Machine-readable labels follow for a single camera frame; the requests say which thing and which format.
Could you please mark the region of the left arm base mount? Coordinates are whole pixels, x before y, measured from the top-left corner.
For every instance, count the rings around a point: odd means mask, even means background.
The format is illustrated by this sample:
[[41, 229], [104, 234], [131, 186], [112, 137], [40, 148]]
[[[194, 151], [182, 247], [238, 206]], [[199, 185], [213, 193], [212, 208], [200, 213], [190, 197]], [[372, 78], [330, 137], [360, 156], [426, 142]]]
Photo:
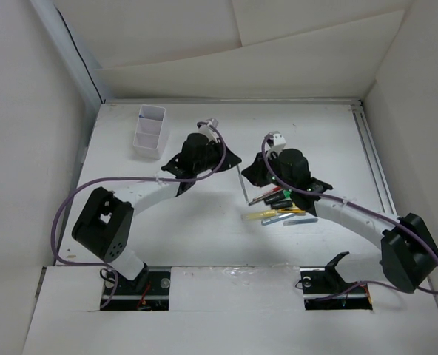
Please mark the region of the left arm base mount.
[[101, 270], [104, 281], [101, 299], [101, 311], [168, 311], [171, 286], [170, 267], [152, 267], [148, 274], [140, 277], [139, 286], [135, 281], [118, 276], [114, 288], [115, 276], [110, 270]]

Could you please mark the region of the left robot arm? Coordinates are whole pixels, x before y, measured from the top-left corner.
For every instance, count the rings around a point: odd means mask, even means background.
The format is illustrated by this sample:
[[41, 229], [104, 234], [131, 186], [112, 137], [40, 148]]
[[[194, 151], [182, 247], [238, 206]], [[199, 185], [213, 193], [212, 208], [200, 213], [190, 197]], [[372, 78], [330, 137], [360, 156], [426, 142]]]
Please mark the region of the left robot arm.
[[224, 172], [242, 160], [220, 138], [191, 133], [181, 151], [152, 179], [117, 191], [94, 189], [72, 230], [72, 237], [121, 275], [121, 284], [131, 293], [143, 291], [148, 268], [127, 248], [133, 218], [163, 200], [188, 191], [204, 172]]

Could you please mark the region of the green refill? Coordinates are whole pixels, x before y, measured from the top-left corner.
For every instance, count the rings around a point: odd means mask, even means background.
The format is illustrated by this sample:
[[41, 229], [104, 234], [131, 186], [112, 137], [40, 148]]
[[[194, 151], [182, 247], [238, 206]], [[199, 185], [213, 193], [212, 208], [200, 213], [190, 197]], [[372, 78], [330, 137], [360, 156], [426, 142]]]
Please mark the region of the green refill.
[[244, 182], [243, 176], [241, 174], [240, 165], [237, 165], [237, 174], [238, 174], [238, 179], [239, 179], [239, 182], [240, 182], [240, 187], [241, 187], [241, 190], [243, 192], [244, 199], [246, 201], [246, 204], [248, 205], [249, 204], [249, 196], [248, 196], [248, 193], [247, 193], [247, 190], [246, 190], [246, 186], [245, 186], [245, 182]]

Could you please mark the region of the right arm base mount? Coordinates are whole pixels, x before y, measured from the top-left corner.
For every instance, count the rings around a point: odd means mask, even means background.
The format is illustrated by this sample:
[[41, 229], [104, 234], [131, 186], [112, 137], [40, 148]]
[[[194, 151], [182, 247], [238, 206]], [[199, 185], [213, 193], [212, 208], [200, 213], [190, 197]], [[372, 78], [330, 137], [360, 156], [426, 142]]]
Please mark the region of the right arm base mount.
[[300, 267], [300, 279], [294, 287], [303, 292], [307, 311], [373, 310], [367, 286], [349, 290], [357, 282], [347, 283], [336, 269], [348, 254], [341, 252], [324, 266]]

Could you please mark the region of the red gel pen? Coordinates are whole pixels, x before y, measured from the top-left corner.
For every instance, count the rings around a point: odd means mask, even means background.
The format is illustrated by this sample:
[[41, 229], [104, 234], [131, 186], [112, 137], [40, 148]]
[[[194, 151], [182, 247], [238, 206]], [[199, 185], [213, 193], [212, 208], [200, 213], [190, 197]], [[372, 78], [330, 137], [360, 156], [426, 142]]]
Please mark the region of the red gel pen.
[[267, 196], [268, 197], [268, 196], [273, 195], [274, 193], [279, 192], [281, 190], [282, 189], [280, 187], [274, 187], [273, 189], [271, 189], [271, 190], [269, 190], [269, 191], [267, 191], [267, 192], [265, 192], [265, 193], [263, 193], [263, 194], [261, 194], [261, 195], [259, 195], [257, 197], [254, 197], [254, 198], [258, 198], [258, 197], [262, 197], [262, 196]]

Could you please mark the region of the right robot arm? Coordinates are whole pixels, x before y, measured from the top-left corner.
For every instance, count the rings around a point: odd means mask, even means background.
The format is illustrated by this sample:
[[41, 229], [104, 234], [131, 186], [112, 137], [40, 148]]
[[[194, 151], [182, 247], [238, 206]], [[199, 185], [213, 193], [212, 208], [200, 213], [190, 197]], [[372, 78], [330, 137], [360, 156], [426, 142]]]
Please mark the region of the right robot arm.
[[387, 288], [412, 294], [438, 270], [438, 248], [420, 216], [380, 214], [339, 196], [331, 184], [312, 176], [309, 162], [297, 149], [259, 152], [241, 174], [253, 186], [274, 184], [283, 188], [299, 209], [374, 244], [381, 252], [380, 266]]

